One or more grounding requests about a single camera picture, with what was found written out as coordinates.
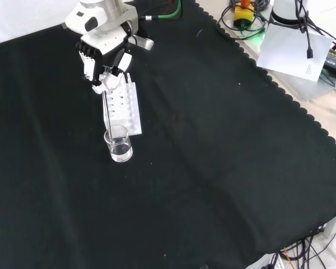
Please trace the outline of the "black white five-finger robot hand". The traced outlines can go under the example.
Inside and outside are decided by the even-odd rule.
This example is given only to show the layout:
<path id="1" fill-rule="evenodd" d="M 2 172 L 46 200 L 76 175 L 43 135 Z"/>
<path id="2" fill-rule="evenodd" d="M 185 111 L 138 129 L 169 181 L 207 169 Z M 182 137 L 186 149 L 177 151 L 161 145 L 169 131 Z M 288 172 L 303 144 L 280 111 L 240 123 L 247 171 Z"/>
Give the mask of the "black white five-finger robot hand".
<path id="1" fill-rule="evenodd" d="M 127 71 L 132 55 L 127 51 L 128 39 L 133 36 L 131 26 L 123 23 L 105 33 L 93 32 L 84 35 L 76 44 L 83 61 L 83 79 L 88 81 L 97 94 L 115 90 L 120 84 L 120 75 Z M 116 52 L 111 67 L 105 67 L 103 57 Z"/>

